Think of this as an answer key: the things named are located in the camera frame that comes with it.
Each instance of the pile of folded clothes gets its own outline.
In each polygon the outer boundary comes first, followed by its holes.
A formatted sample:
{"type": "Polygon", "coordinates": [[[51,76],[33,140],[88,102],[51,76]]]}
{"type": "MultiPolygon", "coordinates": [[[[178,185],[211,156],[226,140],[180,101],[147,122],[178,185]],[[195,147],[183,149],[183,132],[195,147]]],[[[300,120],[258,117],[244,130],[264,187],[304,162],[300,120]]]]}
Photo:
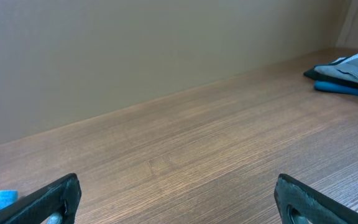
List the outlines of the pile of folded clothes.
{"type": "Polygon", "coordinates": [[[358,54],[316,65],[304,75],[316,80],[316,90],[358,96],[358,54]]]}

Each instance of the wooden tabletop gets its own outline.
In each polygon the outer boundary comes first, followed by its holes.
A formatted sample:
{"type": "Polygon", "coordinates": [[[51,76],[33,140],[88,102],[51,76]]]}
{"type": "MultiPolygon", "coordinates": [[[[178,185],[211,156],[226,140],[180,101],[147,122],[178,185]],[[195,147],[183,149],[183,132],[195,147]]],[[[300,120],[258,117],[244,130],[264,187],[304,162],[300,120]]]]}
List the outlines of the wooden tabletop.
{"type": "Polygon", "coordinates": [[[358,97],[302,73],[323,50],[0,145],[0,190],[78,174],[76,223],[280,223],[287,173],[358,211],[358,97]]]}

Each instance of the brown wood surface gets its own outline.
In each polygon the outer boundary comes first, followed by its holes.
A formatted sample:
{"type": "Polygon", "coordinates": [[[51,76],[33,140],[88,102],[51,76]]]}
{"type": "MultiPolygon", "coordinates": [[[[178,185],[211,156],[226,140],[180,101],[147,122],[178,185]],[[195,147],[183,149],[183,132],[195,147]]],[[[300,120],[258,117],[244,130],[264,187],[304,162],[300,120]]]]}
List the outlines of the brown wood surface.
{"type": "Polygon", "coordinates": [[[323,50],[0,145],[0,190],[76,172],[77,223],[280,223],[287,173],[358,211],[358,97],[302,73],[323,50]]]}

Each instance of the wood grain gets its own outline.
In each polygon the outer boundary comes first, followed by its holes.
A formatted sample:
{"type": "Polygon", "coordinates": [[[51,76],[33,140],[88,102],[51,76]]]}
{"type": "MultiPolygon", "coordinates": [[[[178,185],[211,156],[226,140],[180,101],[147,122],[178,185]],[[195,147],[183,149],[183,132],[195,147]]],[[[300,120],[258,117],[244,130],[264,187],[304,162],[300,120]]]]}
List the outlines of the wood grain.
{"type": "Polygon", "coordinates": [[[287,173],[358,211],[358,97],[302,73],[329,49],[0,145],[0,190],[69,172],[77,223],[280,223],[287,173]]]}

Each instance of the stack of clothes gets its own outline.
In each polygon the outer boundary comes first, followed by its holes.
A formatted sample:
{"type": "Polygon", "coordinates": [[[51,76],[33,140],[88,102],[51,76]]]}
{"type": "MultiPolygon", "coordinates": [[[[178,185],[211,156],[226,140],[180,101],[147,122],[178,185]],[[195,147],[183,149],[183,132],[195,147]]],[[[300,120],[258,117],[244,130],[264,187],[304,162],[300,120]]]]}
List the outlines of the stack of clothes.
{"type": "Polygon", "coordinates": [[[358,54],[316,65],[304,76],[316,80],[316,90],[358,96],[358,54]]]}

